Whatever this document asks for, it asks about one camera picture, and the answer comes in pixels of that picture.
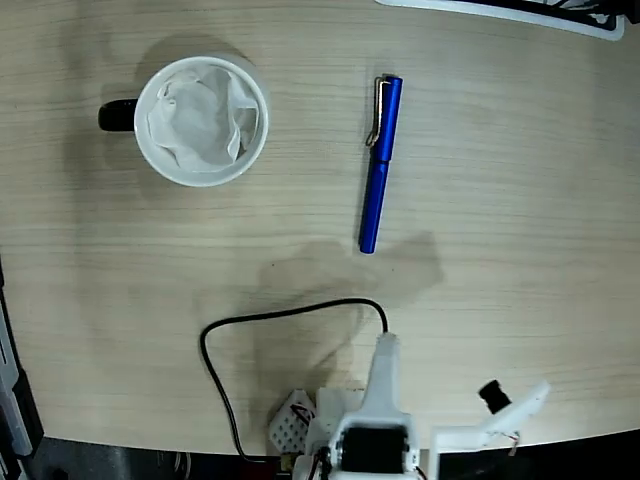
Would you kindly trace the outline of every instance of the pen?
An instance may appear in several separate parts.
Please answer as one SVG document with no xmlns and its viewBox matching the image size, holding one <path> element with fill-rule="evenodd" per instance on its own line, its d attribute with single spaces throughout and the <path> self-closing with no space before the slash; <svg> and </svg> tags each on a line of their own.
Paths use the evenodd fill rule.
<svg viewBox="0 0 640 480">
<path fill-rule="evenodd" d="M 382 201 L 389 173 L 389 162 L 391 162 L 393 152 L 393 140 L 396 135 L 401 93 L 401 78 L 393 75 L 376 78 L 373 129 L 367 139 L 367 147 L 371 148 L 371 165 L 360 230 L 360 251 L 362 253 L 371 254 L 376 249 L 376 238 L 382 214 Z"/>
</svg>

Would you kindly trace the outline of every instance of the tissue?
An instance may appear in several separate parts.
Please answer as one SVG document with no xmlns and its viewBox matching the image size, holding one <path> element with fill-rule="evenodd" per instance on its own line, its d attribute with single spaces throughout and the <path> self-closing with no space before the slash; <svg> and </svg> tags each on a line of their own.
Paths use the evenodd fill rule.
<svg viewBox="0 0 640 480">
<path fill-rule="evenodd" d="M 258 102 L 236 74 L 213 65 L 171 76 L 147 115 L 151 139 L 190 172 L 232 165 L 256 135 Z"/>
</svg>

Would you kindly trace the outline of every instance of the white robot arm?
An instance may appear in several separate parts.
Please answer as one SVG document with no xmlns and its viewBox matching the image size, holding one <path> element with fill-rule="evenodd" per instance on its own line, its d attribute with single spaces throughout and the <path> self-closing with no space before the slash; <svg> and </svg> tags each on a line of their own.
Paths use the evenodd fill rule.
<svg viewBox="0 0 640 480">
<path fill-rule="evenodd" d="M 317 415 L 310 418 L 304 455 L 296 459 L 293 480 L 416 480 L 422 477 L 419 438 L 411 415 L 396 406 L 398 339 L 383 333 L 362 391 L 321 388 Z M 478 451 L 502 435 L 518 436 L 521 425 L 537 413 L 550 386 L 537 385 L 511 403 L 498 382 L 480 391 L 492 415 L 476 426 L 437 427 L 431 435 L 429 480 L 438 479 L 441 453 Z M 276 415 L 274 422 L 282 420 Z M 272 422 L 272 431 L 277 425 Z"/>
</svg>

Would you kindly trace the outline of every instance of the silver pen clip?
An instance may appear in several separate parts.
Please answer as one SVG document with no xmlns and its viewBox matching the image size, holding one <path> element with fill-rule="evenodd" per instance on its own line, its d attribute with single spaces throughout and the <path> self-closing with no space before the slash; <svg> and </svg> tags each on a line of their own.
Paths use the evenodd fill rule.
<svg viewBox="0 0 640 480">
<path fill-rule="evenodd" d="M 380 138 L 380 124 L 382 123 L 382 86 L 390 85 L 391 83 L 386 80 L 386 77 L 376 78 L 376 104 L 373 112 L 373 127 L 371 133 L 367 137 L 367 147 L 373 147 Z"/>
</svg>

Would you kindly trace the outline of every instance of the mug handle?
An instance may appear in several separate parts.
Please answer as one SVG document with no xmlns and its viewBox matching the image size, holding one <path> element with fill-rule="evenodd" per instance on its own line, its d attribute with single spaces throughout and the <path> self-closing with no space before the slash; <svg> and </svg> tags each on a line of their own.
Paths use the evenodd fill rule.
<svg viewBox="0 0 640 480">
<path fill-rule="evenodd" d="M 114 100 L 98 111 L 98 126 L 105 132 L 133 132 L 133 115 L 138 99 Z"/>
</svg>

